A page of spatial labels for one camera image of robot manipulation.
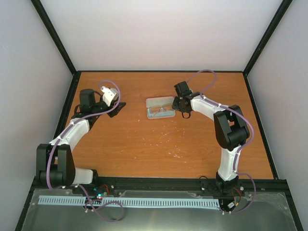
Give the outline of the light blue cleaning cloth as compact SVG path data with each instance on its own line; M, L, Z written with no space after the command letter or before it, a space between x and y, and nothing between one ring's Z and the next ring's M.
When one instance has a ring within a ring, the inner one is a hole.
M175 111L174 110L160 110L159 112L150 113L149 118L167 118L167 117L174 117Z

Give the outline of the white pink glasses case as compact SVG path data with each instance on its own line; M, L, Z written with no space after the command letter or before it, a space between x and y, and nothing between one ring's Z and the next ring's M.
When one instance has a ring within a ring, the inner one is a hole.
M172 108L173 96L146 99L146 113L148 119L171 118L176 115Z

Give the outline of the orange transparent sunglasses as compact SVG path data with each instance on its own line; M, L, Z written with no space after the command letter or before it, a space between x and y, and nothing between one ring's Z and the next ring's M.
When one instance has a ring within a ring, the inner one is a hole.
M172 111L172 105L170 103L164 104L164 105L156 105L156 106L151 106L149 108L149 112L151 114L157 114L160 112L166 112L166 111Z

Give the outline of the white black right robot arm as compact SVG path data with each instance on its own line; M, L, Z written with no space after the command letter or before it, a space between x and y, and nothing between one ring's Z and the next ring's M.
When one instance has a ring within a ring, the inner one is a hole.
M226 106L208 99L199 92L192 92L186 81L174 86L177 96L172 108L191 116L198 112L214 121L215 135L221 147L221 161L216 172L216 189L225 194L238 182L238 162L242 148L250 137L248 122L238 105Z

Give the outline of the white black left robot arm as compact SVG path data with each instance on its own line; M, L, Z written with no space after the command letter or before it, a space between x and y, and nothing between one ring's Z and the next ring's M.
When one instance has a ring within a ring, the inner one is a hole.
M83 184L88 193L96 193L100 188L97 171L76 167L72 152L101 115L114 117L125 105L115 88L81 90L68 126L52 141L37 147L36 180L50 189Z

